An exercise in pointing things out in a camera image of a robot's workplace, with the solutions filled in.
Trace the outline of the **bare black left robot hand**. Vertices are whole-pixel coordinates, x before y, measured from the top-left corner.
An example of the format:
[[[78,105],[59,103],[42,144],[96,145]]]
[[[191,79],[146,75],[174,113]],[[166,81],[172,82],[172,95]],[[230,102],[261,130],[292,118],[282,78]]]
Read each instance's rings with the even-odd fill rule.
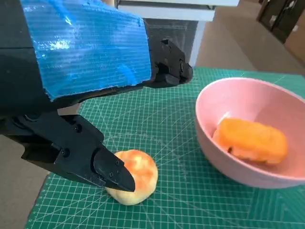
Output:
[[[141,17],[100,0],[0,3],[0,133],[24,146],[22,159],[66,179],[135,189],[102,132],[59,109],[192,77],[176,45],[150,35]]]

